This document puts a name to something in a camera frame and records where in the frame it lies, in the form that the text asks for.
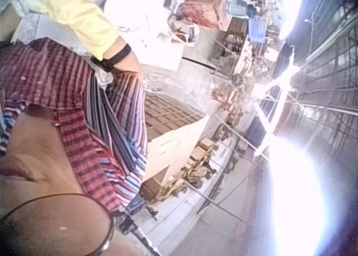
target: blue object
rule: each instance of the blue object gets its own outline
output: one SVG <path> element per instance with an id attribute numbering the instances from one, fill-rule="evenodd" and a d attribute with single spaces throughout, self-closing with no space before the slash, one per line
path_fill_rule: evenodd
<path id="1" fill-rule="evenodd" d="M 266 22 L 260 18 L 250 18 L 248 20 L 248 37 L 251 42 L 265 43 Z"/>

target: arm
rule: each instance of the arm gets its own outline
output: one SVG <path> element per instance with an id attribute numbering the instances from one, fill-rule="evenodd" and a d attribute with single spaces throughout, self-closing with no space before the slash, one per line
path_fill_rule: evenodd
<path id="1" fill-rule="evenodd" d="M 98 60 L 112 58 L 126 45 L 93 0 L 27 0 L 26 3 L 29 9 L 68 25 Z M 133 52 L 115 67 L 137 72 L 142 80 L 139 62 Z"/>

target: red striped fabric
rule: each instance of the red striped fabric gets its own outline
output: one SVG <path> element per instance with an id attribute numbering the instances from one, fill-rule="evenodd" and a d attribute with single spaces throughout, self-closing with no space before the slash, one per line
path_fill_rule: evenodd
<path id="1" fill-rule="evenodd" d="M 83 92 L 88 79 L 94 78 L 93 69 L 79 55 L 47 38 L 1 50 L 0 58 L 0 88 L 4 88 L 6 99 L 54 110 L 54 124 L 84 192 L 99 200 L 109 211 L 126 206 L 131 199 L 118 195 L 116 186 L 127 188 L 123 181 L 130 173 L 125 173 L 110 149 L 91 130 L 84 114 Z M 117 76 L 110 88 L 109 100 L 116 117 L 123 118 L 120 125 L 128 140 L 135 142 L 146 157 L 145 127 L 140 130 L 139 140 L 134 140 L 138 129 L 134 130 L 132 117 L 139 116 L 139 121 L 144 124 L 144 111 L 135 113 L 132 110 L 143 109 L 143 86 L 138 86 L 138 82 L 133 82 L 136 87 L 123 86 L 123 82 L 129 80 L 133 80 L 133 76 Z M 15 109 L 13 118 L 16 120 L 18 103 L 6 102 L 5 108 L 9 110 L 11 107 Z M 109 159 L 109 165 L 101 163 L 104 155 Z M 111 170 L 116 172 L 116 178 L 109 180 L 106 171 Z"/>

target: cloth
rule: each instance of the cloth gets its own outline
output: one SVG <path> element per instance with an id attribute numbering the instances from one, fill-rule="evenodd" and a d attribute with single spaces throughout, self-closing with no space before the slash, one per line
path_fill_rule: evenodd
<path id="1" fill-rule="evenodd" d="M 50 39 L 0 51 L 6 154 L 11 129 L 29 104 L 51 108 L 73 171 L 84 192 L 109 211 L 138 193 L 147 163 L 144 89 L 135 73 L 113 72 L 106 90 L 76 53 Z"/>
<path id="2" fill-rule="evenodd" d="M 68 25 L 98 60 L 115 42 L 118 32 L 93 0 L 20 0 L 22 6 Z"/>

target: black wristband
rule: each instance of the black wristband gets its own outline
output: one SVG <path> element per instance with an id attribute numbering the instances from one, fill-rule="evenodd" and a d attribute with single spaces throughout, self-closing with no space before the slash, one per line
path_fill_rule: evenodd
<path id="1" fill-rule="evenodd" d="M 100 68 L 102 68 L 104 71 L 109 73 L 113 69 L 114 65 L 124 60 L 130 54 L 131 51 L 132 48 L 130 47 L 130 45 L 126 44 L 121 51 L 119 51 L 110 59 L 103 59 L 102 61 L 100 61 L 93 56 L 91 58 L 91 61 Z"/>

